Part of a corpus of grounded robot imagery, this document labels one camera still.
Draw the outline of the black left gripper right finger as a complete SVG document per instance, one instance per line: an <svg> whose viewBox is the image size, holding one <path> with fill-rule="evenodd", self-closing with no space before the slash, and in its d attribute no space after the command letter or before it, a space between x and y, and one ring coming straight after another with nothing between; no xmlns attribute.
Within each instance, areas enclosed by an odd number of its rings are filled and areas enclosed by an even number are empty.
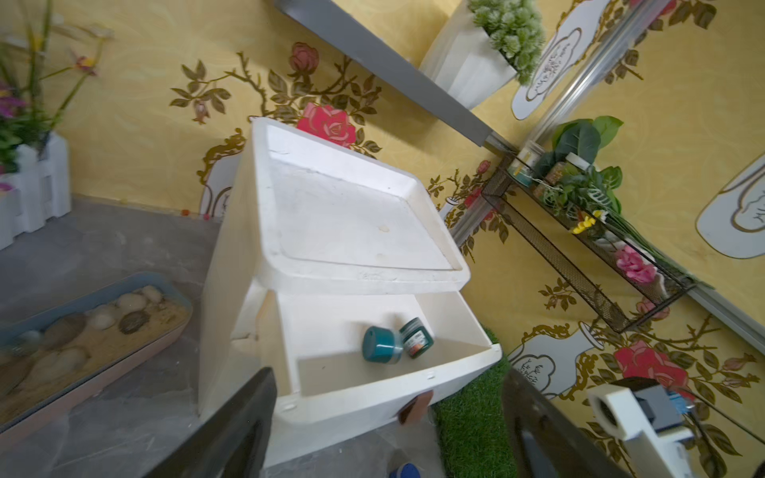
<svg viewBox="0 0 765 478"><path fill-rule="evenodd" d="M518 370L508 370L501 403L520 477L626 477Z"/></svg>

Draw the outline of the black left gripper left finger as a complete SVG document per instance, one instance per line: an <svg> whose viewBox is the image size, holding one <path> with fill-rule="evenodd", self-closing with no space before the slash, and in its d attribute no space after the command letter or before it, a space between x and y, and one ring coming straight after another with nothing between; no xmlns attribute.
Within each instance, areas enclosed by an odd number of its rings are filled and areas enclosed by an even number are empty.
<svg viewBox="0 0 765 478"><path fill-rule="evenodd" d="M149 477L258 477L270 439L277 384L259 370Z"/></svg>

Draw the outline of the blue paint can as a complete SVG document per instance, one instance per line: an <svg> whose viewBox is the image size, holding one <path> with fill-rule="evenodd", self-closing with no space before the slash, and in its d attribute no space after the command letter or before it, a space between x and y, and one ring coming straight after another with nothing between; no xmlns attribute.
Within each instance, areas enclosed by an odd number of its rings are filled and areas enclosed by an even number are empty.
<svg viewBox="0 0 765 478"><path fill-rule="evenodd" d="M394 468L388 478L422 478L422 472L418 469L418 466L413 463L406 462L397 468Z"/></svg>

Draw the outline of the dark green paint can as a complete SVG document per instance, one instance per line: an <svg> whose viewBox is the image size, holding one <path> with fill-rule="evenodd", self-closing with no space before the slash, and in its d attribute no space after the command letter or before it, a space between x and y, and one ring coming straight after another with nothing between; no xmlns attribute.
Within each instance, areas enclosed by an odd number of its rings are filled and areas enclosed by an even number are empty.
<svg viewBox="0 0 765 478"><path fill-rule="evenodd" d="M400 328L400 336L402 347L411 359L417 359L434 345L434 338L420 318L413 318L404 324Z"/></svg>

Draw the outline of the white three-drawer cabinet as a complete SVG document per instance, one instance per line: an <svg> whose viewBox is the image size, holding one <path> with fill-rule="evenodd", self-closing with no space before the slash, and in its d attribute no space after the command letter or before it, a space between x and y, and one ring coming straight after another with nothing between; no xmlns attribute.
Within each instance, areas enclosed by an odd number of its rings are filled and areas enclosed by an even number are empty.
<svg viewBox="0 0 765 478"><path fill-rule="evenodd" d="M201 297L198 410L209 419L259 370L277 384L265 463L393 423L496 364L461 296L469 268L413 175L255 119ZM367 328L420 318L418 358L373 364Z"/></svg>

